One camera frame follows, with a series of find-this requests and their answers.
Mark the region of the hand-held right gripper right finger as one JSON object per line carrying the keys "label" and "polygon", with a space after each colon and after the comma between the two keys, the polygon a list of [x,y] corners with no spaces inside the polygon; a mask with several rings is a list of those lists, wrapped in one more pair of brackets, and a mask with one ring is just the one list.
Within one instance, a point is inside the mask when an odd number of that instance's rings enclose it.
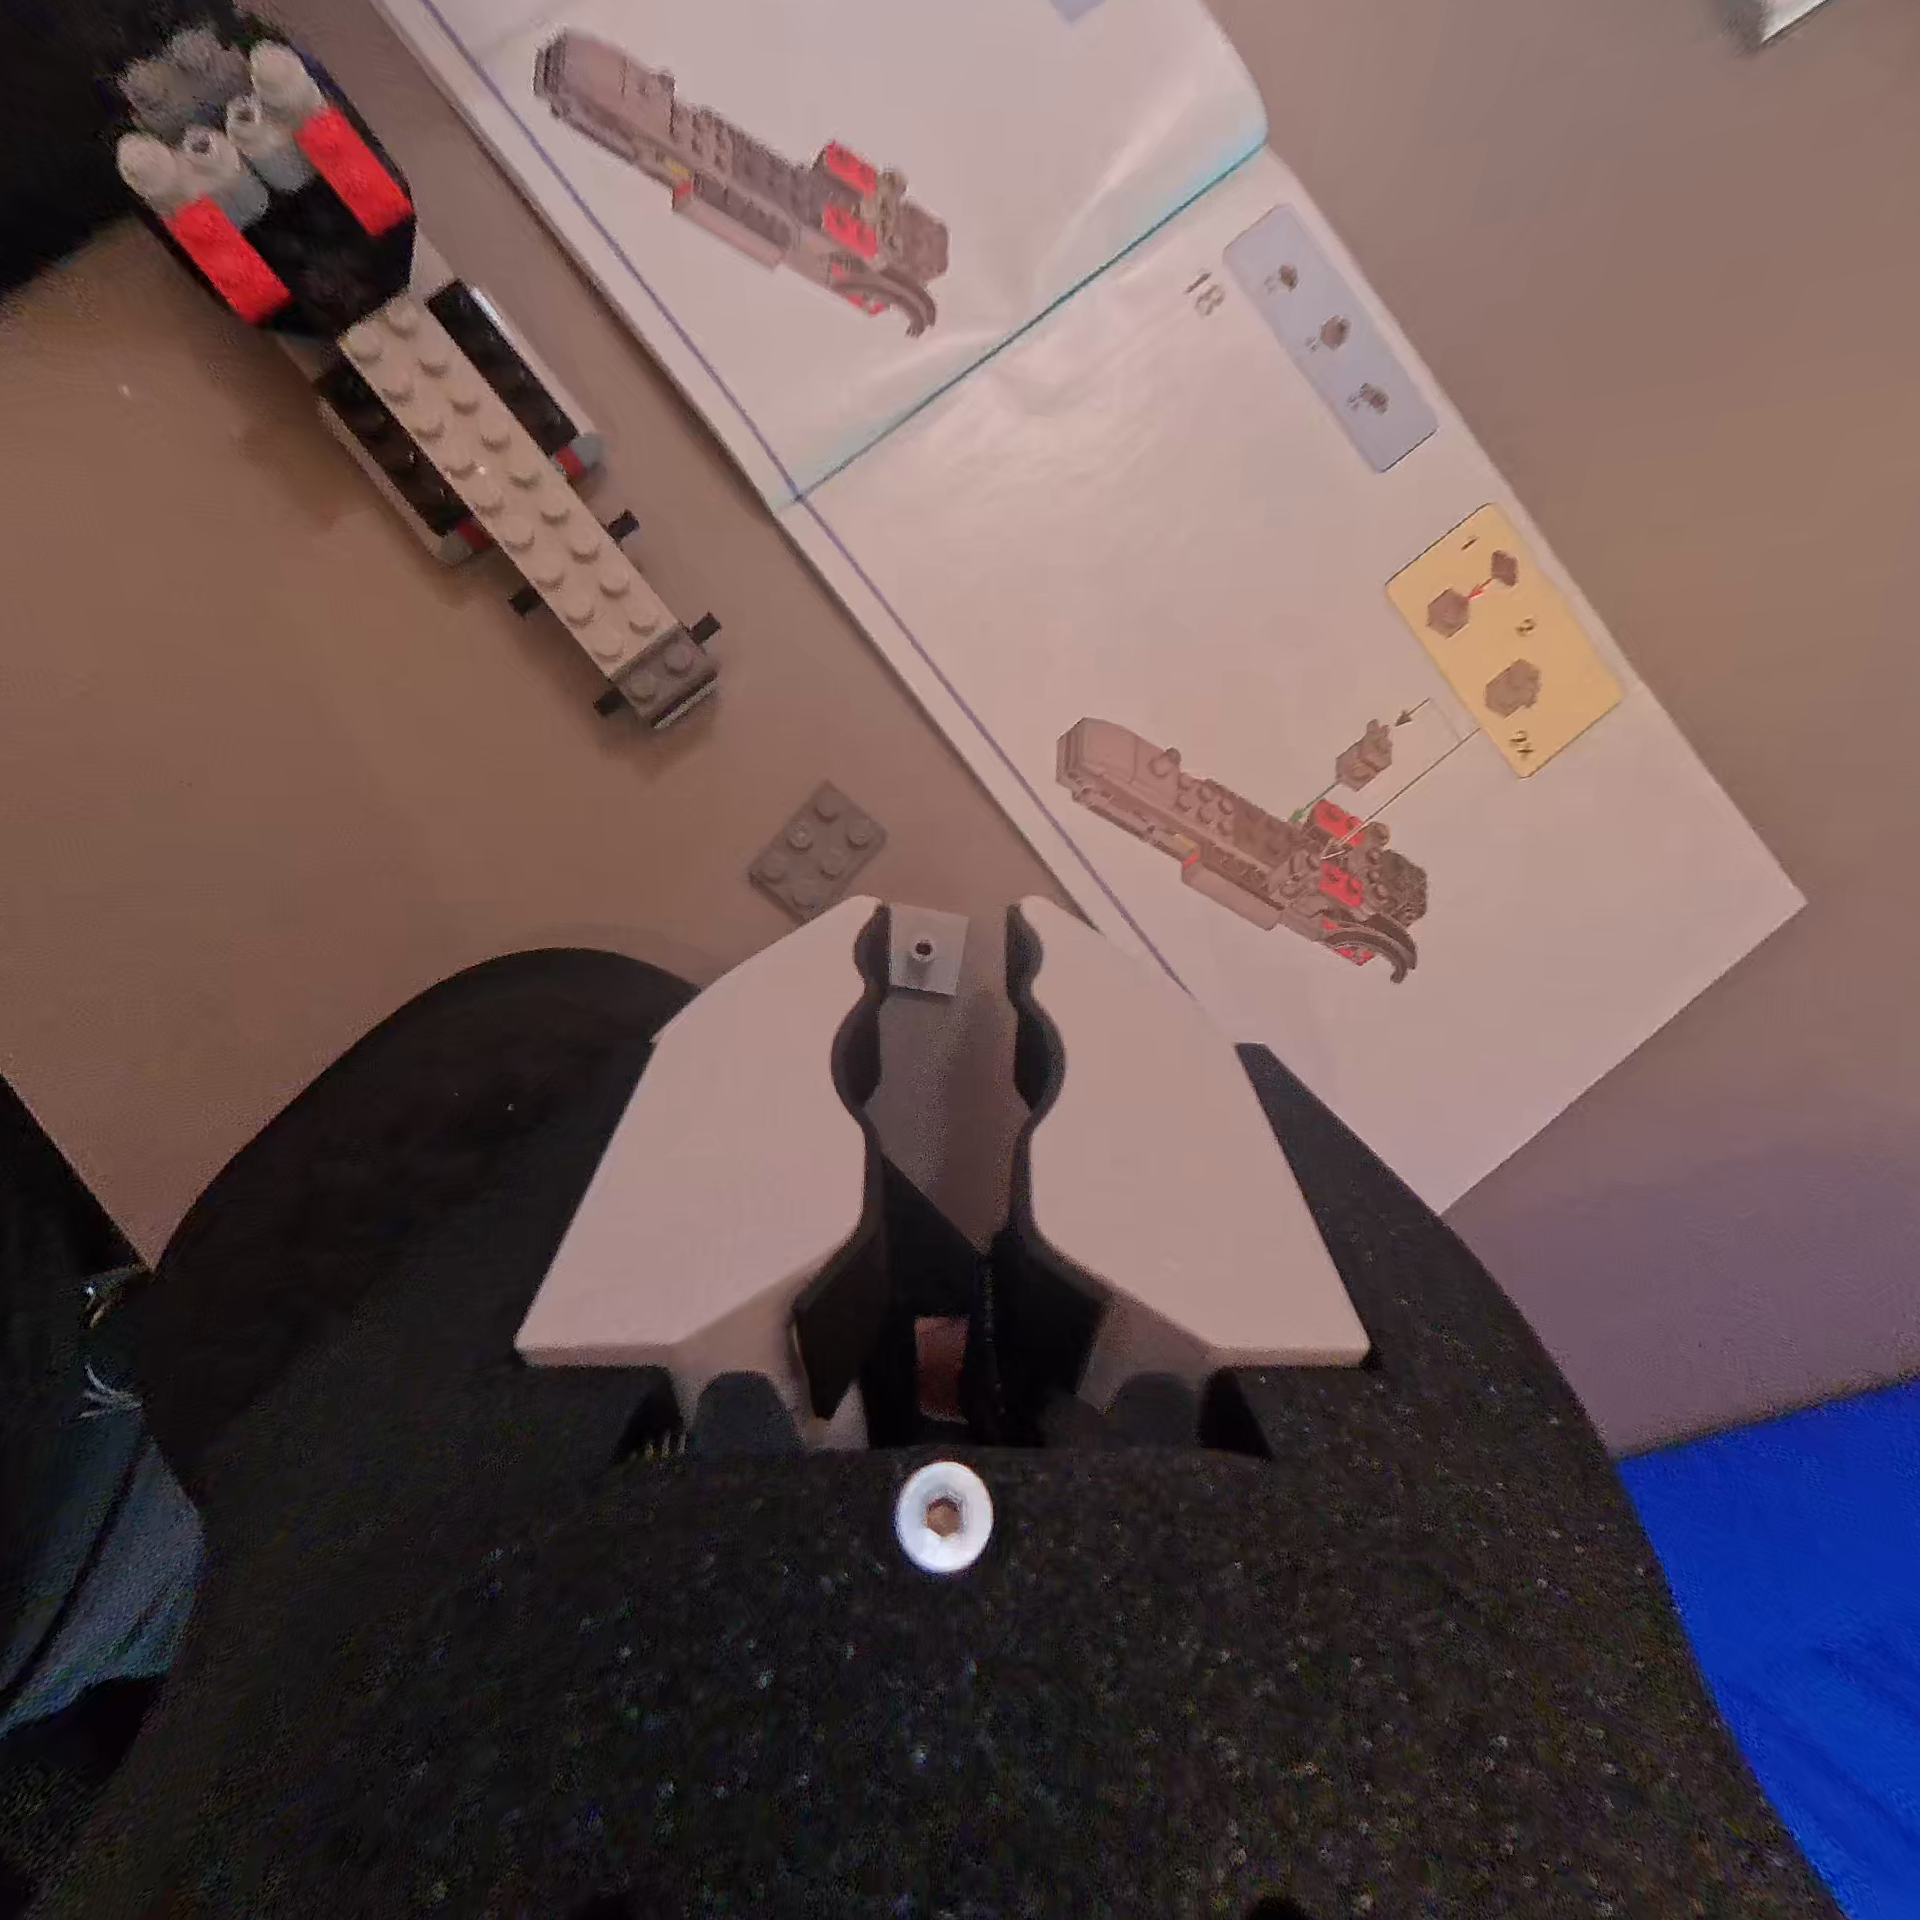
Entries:
{"label": "hand-held right gripper right finger", "polygon": [[1371,1339],[1235,1042],[1164,972],[1038,896],[1006,913],[1013,1396],[1106,1411],[1141,1377],[1353,1369]]}

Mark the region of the grey black toy brick model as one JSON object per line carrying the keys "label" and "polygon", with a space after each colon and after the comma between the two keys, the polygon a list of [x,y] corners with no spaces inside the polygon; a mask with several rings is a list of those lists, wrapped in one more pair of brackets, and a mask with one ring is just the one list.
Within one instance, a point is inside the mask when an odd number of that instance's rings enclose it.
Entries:
{"label": "grey black toy brick model", "polygon": [[717,691],[710,614],[637,570],[635,518],[581,483],[593,422],[499,309],[419,233],[412,187],[337,81],[258,17],[215,8],[118,64],[115,169],[228,318],[302,371],[357,468],[455,562],[499,553],[599,675],[599,714],[663,732]]}

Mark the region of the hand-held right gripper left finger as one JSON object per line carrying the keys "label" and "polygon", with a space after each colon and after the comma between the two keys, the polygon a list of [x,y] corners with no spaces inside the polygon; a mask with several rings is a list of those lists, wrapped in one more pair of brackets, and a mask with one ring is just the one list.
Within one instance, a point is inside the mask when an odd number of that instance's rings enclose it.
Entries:
{"label": "hand-held right gripper left finger", "polygon": [[516,1330],[545,1369],[654,1365],[690,1416],[757,1377],[802,1445],[865,1450],[885,1325],[885,905],[853,896],[655,1034]]}

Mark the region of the brick instruction booklet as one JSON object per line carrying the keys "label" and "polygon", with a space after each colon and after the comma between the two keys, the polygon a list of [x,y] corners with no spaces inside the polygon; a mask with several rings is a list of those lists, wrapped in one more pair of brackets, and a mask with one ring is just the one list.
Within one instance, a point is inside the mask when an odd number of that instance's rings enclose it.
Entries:
{"label": "brick instruction booklet", "polygon": [[1442,1208],[1803,908],[1204,5],[381,5],[1115,944]]}

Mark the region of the dark grey brick plate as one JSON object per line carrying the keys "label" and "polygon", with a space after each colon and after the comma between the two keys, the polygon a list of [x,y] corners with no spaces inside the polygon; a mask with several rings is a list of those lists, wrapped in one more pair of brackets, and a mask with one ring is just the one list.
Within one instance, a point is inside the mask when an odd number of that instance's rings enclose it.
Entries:
{"label": "dark grey brick plate", "polygon": [[886,829],[834,781],[819,781],[754,856],[747,881],[805,923],[837,905],[873,864]]}

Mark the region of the blue plastic storage bin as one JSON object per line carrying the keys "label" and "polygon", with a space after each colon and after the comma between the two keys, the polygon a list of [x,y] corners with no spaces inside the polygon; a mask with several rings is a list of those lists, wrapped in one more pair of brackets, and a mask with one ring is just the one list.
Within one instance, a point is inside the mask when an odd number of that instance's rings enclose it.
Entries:
{"label": "blue plastic storage bin", "polygon": [[1719,1712],[1844,1914],[1917,1916],[1917,1384],[1619,1462]]}

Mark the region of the black cushion pad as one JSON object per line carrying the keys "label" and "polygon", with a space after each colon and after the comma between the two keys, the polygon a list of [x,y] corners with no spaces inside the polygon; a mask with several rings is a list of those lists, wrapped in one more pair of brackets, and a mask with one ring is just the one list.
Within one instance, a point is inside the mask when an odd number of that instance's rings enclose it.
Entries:
{"label": "black cushion pad", "polygon": [[694,997],[617,950],[510,950],[412,997],[300,1091],[177,1224],[135,1313],[135,1392],[181,1485],[203,1498],[226,1434],[406,1244],[603,1074],[631,1089]]}
{"label": "black cushion pad", "polygon": [[3,290],[28,284],[121,218],[113,160],[129,107],[113,77],[179,29],[223,28],[217,3],[3,5]]}

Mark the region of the person's black pants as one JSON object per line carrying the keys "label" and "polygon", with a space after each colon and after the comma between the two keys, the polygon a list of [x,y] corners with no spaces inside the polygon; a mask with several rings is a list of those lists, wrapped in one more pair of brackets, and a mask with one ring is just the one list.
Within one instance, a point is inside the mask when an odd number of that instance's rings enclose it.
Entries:
{"label": "person's black pants", "polygon": [[203,1525],[153,1443],[116,1313],[124,1234],[3,1089],[3,1730],[172,1669]]}

